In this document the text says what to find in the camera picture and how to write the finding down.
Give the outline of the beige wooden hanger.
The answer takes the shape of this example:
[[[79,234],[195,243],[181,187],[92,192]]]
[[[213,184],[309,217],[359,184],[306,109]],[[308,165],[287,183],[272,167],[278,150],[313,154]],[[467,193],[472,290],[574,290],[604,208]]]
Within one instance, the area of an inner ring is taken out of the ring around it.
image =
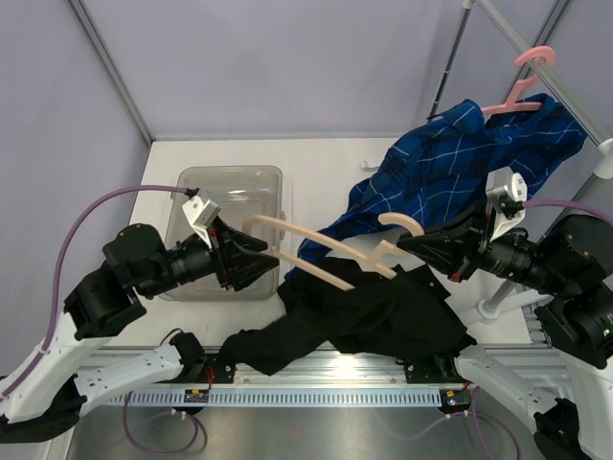
[[[410,237],[424,236],[425,232],[421,225],[411,217],[403,215],[401,213],[388,212],[380,215],[378,221],[383,225],[395,225],[403,228],[409,233]],[[358,250],[340,242],[333,238],[327,237],[320,232],[316,232],[311,229],[307,229],[303,226],[279,219],[271,218],[264,215],[254,215],[247,218],[242,224],[242,232],[251,236],[252,230],[255,226],[261,225],[266,227],[275,228],[278,230],[285,230],[291,234],[296,234],[306,238],[313,242],[319,242],[324,247],[337,250],[355,259],[358,262],[362,262],[369,265],[375,270],[375,272],[386,279],[393,279],[397,276],[397,273],[388,266],[383,265],[380,261],[385,255],[402,256],[405,254],[403,250],[389,241],[382,240],[370,254],[363,254]],[[273,253],[281,260],[294,267],[302,269],[307,274],[314,276],[315,278],[324,281],[336,288],[343,291],[354,289],[354,286],[350,283],[334,276],[333,274],[325,271],[324,269],[311,264],[297,256],[287,254],[281,251],[277,247],[272,248]]]

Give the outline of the black shirt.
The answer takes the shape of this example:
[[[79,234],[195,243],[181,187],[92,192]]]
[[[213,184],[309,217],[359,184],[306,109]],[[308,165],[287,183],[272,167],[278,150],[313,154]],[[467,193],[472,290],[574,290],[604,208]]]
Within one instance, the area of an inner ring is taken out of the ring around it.
[[[327,257],[318,266],[352,289],[293,270],[277,289],[285,314],[260,330],[227,337],[219,361],[272,376],[325,342],[342,354],[408,360],[455,356],[476,342],[447,304],[449,292],[425,264],[409,271],[396,266],[393,279],[364,271],[350,259]]]

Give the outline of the blue plaid shirt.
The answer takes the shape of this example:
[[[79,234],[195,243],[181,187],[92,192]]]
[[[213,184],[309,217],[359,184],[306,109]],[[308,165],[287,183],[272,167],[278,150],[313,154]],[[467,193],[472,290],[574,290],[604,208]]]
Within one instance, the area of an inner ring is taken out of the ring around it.
[[[378,217],[388,212],[401,213],[429,228],[484,200],[488,174],[508,167],[519,156],[519,150],[511,146],[518,132],[497,122],[480,128],[474,115],[464,114],[473,104],[477,103],[458,103],[396,140],[377,171],[351,188],[345,213],[320,232],[340,242],[383,232],[386,228]],[[548,170],[546,182],[578,152],[557,166],[546,155],[536,170]]]

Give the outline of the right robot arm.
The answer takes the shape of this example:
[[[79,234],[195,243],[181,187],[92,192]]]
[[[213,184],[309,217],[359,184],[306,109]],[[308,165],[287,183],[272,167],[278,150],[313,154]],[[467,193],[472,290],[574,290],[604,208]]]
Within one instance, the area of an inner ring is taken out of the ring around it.
[[[495,219],[537,207],[572,212],[538,243],[517,228],[494,237]],[[403,234],[397,247],[453,282],[481,269],[549,297],[534,313],[566,367],[572,400],[538,391],[478,345],[436,353],[435,372],[444,380],[461,375],[489,393],[523,422],[547,459],[611,458],[612,290],[605,283],[612,274],[610,216],[558,199],[477,204],[422,236]]]

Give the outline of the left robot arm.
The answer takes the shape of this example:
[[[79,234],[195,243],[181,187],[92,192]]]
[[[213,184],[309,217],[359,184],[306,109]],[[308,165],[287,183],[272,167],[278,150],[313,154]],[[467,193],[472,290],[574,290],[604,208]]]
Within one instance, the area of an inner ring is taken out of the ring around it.
[[[210,275],[222,288],[241,291],[278,266],[265,241],[220,218],[214,219],[211,231],[211,244],[192,234],[167,249],[153,226],[133,224],[103,247],[104,263],[65,299],[51,341],[35,351],[40,361],[32,372],[24,379],[2,379],[2,443],[52,440],[123,393],[157,382],[193,382],[204,375],[204,348],[193,333],[184,332],[120,364],[94,371],[81,367],[146,314],[144,299]]]

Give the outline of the pink plastic hanger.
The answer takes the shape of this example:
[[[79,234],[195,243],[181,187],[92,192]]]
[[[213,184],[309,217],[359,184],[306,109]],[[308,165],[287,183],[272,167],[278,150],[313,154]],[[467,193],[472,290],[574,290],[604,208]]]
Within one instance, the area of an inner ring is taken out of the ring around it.
[[[532,62],[544,62],[549,66],[556,63],[556,52],[549,46],[532,47],[521,54],[513,63],[516,67]],[[542,107],[540,102],[520,102],[522,92],[540,82],[538,75],[531,75],[524,79],[518,79],[511,88],[508,97],[498,105],[482,107],[485,117],[516,112],[534,112]]]

